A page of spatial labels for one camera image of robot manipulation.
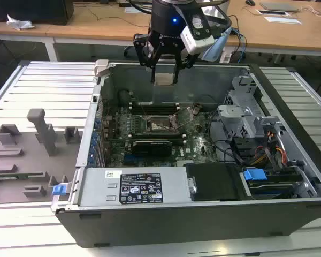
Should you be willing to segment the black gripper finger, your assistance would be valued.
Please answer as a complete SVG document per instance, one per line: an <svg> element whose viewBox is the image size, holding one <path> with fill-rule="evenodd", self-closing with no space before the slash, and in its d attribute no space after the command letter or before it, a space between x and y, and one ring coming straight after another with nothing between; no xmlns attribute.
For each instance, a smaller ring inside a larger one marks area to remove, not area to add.
<svg viewBox="0 0 321 257"><path fill-rule="evenodd" d="M178 82L178 76L180 70L190 69L198 59L200 54L190 55L188 54L185 59L182 59L180 54L175 55L175 66L173 72L173 84Z"/></svg>
<svg viewBox="0 0 321 257"><path fill-rule="evenodd" d="M163 53L163 41L159 33L134 34L133 46L141 66L151 69L151 82L155 82L156 65Z"/></svg>

